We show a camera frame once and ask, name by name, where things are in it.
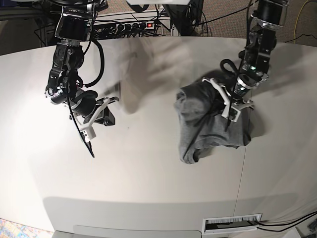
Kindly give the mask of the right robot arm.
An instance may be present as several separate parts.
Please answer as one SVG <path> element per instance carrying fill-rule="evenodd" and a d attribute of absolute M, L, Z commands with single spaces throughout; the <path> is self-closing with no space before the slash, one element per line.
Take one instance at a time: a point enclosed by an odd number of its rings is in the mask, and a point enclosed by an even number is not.
<path fill-rule="evenodd" d="M 108 7 L 105 0 L 52 0 L 52 4 L 61 7 L 61 16 L 55 30 L 60 39 L 53 55 L 53 64 L 46 86 L 46 97 L 55 105 L 65 105 L 70 119 L 81 116 L 84 122 L 95 122 L 105 126 L 115 125 L 115 118 L 108 107 L 93 114 L 106 102 L 98 98 L 96 91 L 90 90 L 102 78 L 105 69 L 105 57 L 101 44 L 93 35 L 94 21 L 99 11 Z M 86 51 L 81 43 L 94 43 L 100 54 L 101 67 L 95 80 L 84 83 L 78 70 L 84 63 Z"/>

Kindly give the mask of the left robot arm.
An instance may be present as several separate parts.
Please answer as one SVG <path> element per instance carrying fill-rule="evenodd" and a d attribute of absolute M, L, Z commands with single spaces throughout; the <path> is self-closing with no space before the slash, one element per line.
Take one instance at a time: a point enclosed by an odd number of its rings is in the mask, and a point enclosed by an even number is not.
<path fill-rule="evenodd" d="M 220 62 L 227 82 L 207 80 L 216 92 L 214 114 L 237 121 L 243 108 L 253 107 L 245 95 L 268 79 L 270 54 L 276 46 L 276 30 L 285 25 L 289 1 L 260 0 L 257 9 L 247 14 L 246 45 L 239 53 L 240 64 L 229 59 Z"/>

